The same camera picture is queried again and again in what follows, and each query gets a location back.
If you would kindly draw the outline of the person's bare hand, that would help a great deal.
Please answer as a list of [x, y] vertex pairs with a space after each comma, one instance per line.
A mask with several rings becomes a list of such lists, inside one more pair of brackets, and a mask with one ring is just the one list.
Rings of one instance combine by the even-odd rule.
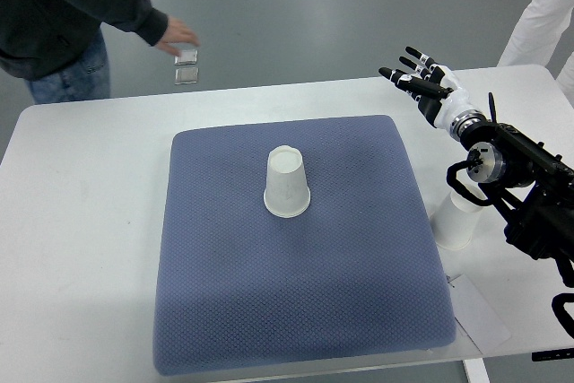
[[178, 44], [188, 44], [197, 48], [200, 46], [200, 41], [197, 35], [183, 21], [169, 16], [167, 28], [154, 47], [176, 57], [181, 53]]

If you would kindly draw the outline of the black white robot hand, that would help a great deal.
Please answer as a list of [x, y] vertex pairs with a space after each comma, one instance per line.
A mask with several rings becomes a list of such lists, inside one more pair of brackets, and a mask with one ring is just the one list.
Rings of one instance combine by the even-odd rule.
[[409, 95], [431, 126], [460, 141], [468, 127], [486, 121], [451, 69], [416, 48], [406, 47], [405, 52], [407, 57], [399, 61], [407, 71], [380, 67], [378, 73]]

